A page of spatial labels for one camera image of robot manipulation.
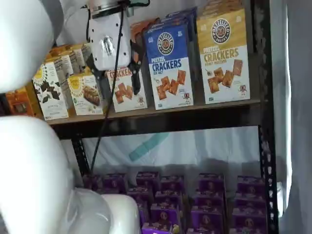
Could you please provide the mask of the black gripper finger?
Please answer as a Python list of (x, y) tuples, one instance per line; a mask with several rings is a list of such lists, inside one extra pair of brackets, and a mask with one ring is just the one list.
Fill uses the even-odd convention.
[(93, 54), (90, 54), (87, 61), (86, 66), (90, 69), (91, 73), (95, 76), (96, 80), (98, 81), (98, 86), (101, 91), (102, 97), (107, 99), (107, 95), (105, 92), (105, 85), (104, 85), (104, 71), (100, 71), (95, 66), (95, 60), (93, 58)]
[(129, 63), (129, 70), (132, 73), (131, 81), (134, 95), (137, 95), (141, 89), (141, 83), (139, 79), (139, 71), (141, 70), (142, 61), (144, 58), (144, 48), (139, 44), (130, 41), (131, 46), (131, 61)]

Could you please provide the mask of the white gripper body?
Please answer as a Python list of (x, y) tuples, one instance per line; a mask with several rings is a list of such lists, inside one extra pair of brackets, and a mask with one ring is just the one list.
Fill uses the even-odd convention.
[(126, 67), (131, 61), (131, 30), (125, 12), (90, 19), (90, 45), (98, 70)]

